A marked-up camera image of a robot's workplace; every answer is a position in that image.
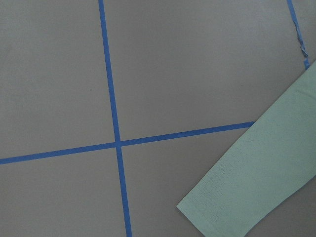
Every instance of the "light green sleeve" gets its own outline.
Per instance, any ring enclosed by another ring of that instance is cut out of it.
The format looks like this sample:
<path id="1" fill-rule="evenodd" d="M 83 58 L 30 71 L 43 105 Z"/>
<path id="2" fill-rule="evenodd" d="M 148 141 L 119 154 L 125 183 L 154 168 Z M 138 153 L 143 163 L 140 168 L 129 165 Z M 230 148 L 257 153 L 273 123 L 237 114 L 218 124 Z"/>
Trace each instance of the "light green sleeve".
<path id="1" fill-rule="evenodd" d="M 177 207 L 206 237 L 243 237 L 316 175 L 316 64 Z"/>

